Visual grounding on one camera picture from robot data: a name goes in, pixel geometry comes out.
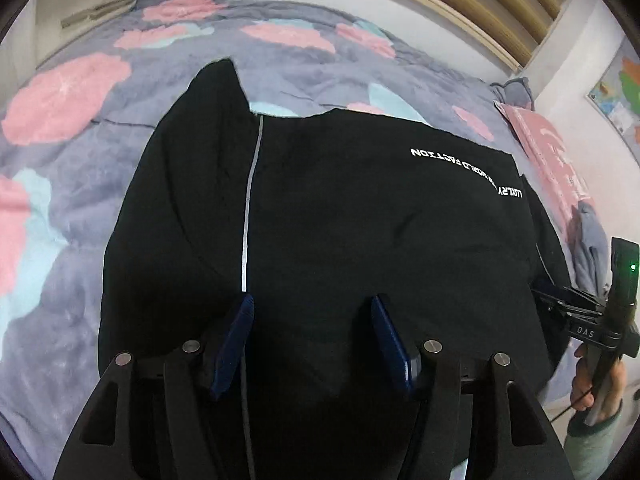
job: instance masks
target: hand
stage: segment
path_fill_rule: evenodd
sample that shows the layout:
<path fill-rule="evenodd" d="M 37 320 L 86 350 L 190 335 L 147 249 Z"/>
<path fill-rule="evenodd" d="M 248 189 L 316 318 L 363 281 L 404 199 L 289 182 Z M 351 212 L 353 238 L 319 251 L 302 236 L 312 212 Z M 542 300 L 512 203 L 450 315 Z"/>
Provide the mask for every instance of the hand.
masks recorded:
<path fill-rule="evenodd" d="M 575 365 L 575 377 L 572 381 L 571 402 L 575 402 L 580 398 L 589 388 L 591 388 L 591 376 L 589 375 L 589 369 L 587 368 L 587 345 L 582 343 L 575 351 L 575 356 L 580 357 L 577 365 Z M 626 368 L 621 360 L 611 367 L 609 373 L 611 376 L 611 389 L 604 400 L 600 414 L 598 415 L 597 422 L 604 422 L 608 418 L 614 416 L 620 408 L 620 402 L 622 402 L 622 395 L 626 387 Z M 582 400 L 577 402 L 574 409 L 578 412 L 583 412 L 587 408 L 593 406 L 594 398 L 592 394 L 587 394 Z"/>

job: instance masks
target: pink pillowcase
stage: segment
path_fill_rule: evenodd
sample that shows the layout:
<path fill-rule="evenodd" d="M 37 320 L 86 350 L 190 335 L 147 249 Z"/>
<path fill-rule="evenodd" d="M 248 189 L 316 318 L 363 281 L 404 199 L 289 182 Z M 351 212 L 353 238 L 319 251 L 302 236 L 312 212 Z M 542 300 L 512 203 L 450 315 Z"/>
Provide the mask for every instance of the pink pillowcase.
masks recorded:
<path fill-rule="evenodd" d="M 587 200 L 593 205 L 593 201 L 584 180 L 575 172 L 562 137 L 553 124 L 531 110 L 498 102 L 495 105 L 511 123 L 529 160 L 537 168 L 552 200 L 551 213 L 558 220 L 564 238 L 569 240 L 577 203 Z"/>

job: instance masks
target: pillow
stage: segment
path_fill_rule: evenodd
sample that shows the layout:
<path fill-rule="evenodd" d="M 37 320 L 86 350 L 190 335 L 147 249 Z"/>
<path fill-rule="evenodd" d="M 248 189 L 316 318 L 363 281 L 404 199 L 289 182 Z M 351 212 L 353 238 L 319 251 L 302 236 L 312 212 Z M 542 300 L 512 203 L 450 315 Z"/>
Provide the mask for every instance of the pillow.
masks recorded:
<path fill-rule="evenodd" d="M 519 106 L 527 110 L 535 110 L 528 78 L 517 77 L 507 81 L 504 85 L 491 83 L 489 86 L 501 103 Z"/>
<path fill-rule="evenodd" d="M 571 242 L 578 202 L 592 201 L 584 180 L 575 172 L 567 155 L 562 137 L 542 115 L 498 102 L 495 105 L 511 123 L 529 160 L 538 170 L 540 182 L 550 198 L 553 209 L 550 213 L 557 220 L 565 241 Z"/>

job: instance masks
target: blue gripper pad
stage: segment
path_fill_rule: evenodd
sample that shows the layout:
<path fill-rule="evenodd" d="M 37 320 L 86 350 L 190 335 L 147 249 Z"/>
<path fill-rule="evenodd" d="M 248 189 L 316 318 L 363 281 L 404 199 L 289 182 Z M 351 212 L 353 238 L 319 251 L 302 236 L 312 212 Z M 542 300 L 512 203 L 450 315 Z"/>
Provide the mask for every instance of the blue gripper pad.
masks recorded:
<path fill-rule="evenodd" d="M 383 294 L 373 298 L 371 323 L 394 386 L 402 393 L 411 394 L 422 369 L 420 352 L 414 341 L 398 332 L 389 316 L 388 304 Z"/>
<path fill-rule="evenodd" d="M 254 325 L 254 298 L 245 294 L 226 318 L 226 333 L 216 356 L 210 391 L 215 399 L 231 386 L 244 345 Z"/>

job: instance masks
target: bed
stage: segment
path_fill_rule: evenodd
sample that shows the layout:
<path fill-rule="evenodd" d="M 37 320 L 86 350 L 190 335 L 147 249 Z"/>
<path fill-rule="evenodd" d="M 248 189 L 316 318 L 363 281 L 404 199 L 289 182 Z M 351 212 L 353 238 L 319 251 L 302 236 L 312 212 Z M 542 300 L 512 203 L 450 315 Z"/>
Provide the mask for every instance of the bed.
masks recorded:
<path fill-rule="evenodd" d="M 337 10 L 136 0 L 46 61 L 0 110 L 0 431 L 36 480 L 52 478 L 98 380 L 102 259 L 138 159 L 191 79 L 223 57 L 256 113 L 386 114 L 510 153 L 548 205 L 573 279 L 574 260 L 590 254 L 587 234 L 570 251 L 540 165 L 495 106 L 504 92 Z M 571 353 L 544 402 L 568 393 Z"/>

